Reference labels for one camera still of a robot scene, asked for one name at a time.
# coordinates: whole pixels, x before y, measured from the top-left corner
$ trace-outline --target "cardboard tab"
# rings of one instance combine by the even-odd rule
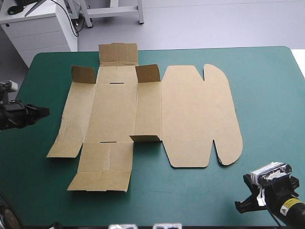
[[[72,80],[76,83],[95,83],[94,68],[72,65]]]
[[[135,70],[139,83],[160,81],[160,72],[157,64],[136,66]]]
[[[138,65],[138,47],[135,43],[101,44],[99,49],[100,64],[103,67]]]
[[[47,157],[76,157],[82,142],[54,142]]]

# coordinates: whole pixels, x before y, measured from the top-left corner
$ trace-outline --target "flattened cardboard box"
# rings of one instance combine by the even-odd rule
[[[242,136],[220,69],[205,65],[203,80],[194,66],[169,66],[161,82],[156,64],[137,64],[136,44],[114,43],[100,45],[96,83],[90,68],[72,67],[74,82],[48,154],[76,157],[84,143],[68,190],[127,191],[133,142],[162,140],[173,167],[207,166],[213,141],[222,164],[240,156]],[[78,99],[86,104],[81,114],[75,114]]]

